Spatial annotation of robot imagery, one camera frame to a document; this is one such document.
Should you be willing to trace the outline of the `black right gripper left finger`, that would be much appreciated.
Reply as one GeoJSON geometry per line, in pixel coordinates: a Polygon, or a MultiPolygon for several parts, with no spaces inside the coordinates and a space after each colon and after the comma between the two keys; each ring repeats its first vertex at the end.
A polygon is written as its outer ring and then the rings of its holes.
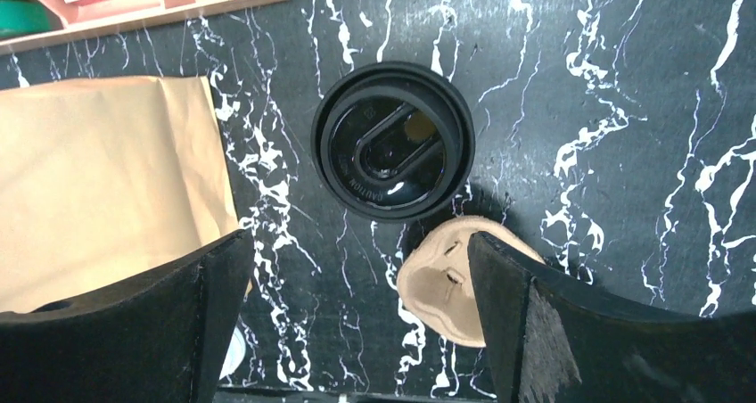
{"type": "Polygon", "coordinates": [[[252,256],[237,230],[100,289],[5,311],[2,401],[212,401],[252,256]]]}

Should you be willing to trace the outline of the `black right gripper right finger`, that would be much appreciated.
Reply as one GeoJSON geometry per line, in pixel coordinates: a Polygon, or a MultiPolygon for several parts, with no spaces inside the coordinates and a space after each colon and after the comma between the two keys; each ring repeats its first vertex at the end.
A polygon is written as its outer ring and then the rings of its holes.
{"type": "Polygon", "coordinates": [[[647,306],[540,263],[494,235],[469,265],[501,402],[752,402],[755,315],[647,306]]]}

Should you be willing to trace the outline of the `white plastic cup lid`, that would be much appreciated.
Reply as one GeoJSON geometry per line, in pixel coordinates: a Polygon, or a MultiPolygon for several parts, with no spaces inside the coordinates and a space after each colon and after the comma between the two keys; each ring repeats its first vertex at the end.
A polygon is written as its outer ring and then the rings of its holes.
{"type": "Polygon", "coordinates": [[[241,365],[246,354],[246,340],[239,326],[234,328],[231,340],[228,345],[224,364],[220,372],[220,379],[233,374],[241,365]]]}

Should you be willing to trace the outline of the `brown paper takeout bag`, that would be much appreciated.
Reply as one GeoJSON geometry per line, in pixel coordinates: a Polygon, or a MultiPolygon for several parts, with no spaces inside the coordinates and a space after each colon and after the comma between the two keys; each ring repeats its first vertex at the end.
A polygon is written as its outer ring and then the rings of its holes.
{"type": "Polygon", "coordinates": [[[239,226],[205,77],[1,93],[1,309],[29,313],[239,226]]]}

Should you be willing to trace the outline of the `black cup lid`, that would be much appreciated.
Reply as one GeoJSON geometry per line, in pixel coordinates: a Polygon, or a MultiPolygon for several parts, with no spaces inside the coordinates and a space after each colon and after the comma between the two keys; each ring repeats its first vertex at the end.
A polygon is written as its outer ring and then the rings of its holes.
{"type": "Polygon", "coordinates": [[[340,79],[317,106],[310,136],[324,188],[379,222],[441,210],[464,187],[476,147],[462,93],[411,62],[378,62],[340,79]]]}

